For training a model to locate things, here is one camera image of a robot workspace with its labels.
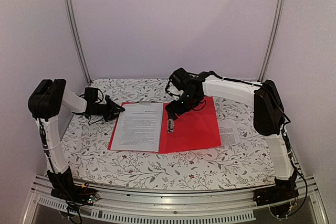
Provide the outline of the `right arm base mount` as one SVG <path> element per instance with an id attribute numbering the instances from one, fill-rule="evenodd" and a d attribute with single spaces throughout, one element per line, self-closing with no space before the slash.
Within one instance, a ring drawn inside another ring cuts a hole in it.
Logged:
<path id="1" fill-rule="evenodd" d="M 274 186 L 254 191 L 253 201 L 257 206 L 277 203 L 277 205 L 270 207 L 271 214 L 279 219 L 288 217 L 294 207 L 294 203 L 291 204 L 289 200 L 296 200 L 299 196 L 296 178 L 296 174 L 293 174 L 288 180 L 275 178 Z"/>

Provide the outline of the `printed white paper sheets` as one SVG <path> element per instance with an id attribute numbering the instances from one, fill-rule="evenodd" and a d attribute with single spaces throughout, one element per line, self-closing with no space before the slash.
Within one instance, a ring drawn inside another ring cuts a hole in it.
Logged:
<path id="1" fill-rule="evenodd" d="M 157 153 L 163 119 L 163 104 L 123 103 L 108 150 Z"/>

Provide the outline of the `red file folder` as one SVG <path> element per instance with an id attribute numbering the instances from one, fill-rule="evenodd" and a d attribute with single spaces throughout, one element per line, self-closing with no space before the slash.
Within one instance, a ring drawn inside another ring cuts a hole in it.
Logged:
<path id="1" fill-rule="evenodd" d="M 184 113 L 174 121 L 174 132 L 167 132 L 168 114 L 163 103 L 160 147 L 157 153 L 202 150 L 221 146 L 221 137 L 213 98 L 204 105 Z"/>

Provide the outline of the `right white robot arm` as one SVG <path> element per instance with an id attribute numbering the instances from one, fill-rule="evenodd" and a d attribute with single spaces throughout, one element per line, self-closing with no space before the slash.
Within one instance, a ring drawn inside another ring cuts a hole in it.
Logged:
<path id="1" fill-rule="evenodd" d="M 275 179 L 280 182 L 272 188 L 271 196 L 276 201 L 282 201 L 291 194 L 292 186 L 288 181 L 296 176 L 296 172 L 286 130 L 286 124 L 290 120 L 284 112 L 273 81 L 237 80 L 221 77 L 214 71 L 193 74 L 179 68 L 170 75 L 165 92 L 174 98 L 166 107 L 172 120 L 195 110 L 206 97 L 223 98 L 251 107 L 254 129 L 263 136 L 269 147 L 275 166 Z"/>

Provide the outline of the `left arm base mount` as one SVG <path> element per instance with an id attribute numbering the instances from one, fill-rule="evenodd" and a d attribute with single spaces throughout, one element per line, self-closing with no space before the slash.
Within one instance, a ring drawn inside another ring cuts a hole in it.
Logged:
<path id="1" fill-rule="evenodd" d="M 90 188 L 88 183 L 84 183 L 83 186 L 75 185 L 70 167 L 63 173 L 53 173 L 48 170 L 47 176 L 52 184 L 51 195 L 53 197 L 80 206 L 93 205 L 100 199 L 98 191 Z"/>

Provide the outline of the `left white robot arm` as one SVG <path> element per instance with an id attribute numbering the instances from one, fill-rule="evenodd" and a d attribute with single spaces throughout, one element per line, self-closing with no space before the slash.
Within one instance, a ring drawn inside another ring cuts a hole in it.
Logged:
<path id="1" fill-rule="evenodd" d="M 99 89 L 88 95 L 79 96 L 67 87 L 65 79 L 43 79 L 28 99 L 28 109 L 39 128 L 48 170 L 53 174 L 64 174 L 69 165 L 61 147 L 58 115 L 62 106 L 73 114 L 86 118 L 101 116 L 104 121 L 112 121 L 125 108 L 113 102 L 108 95 L 98 102 Z"/>

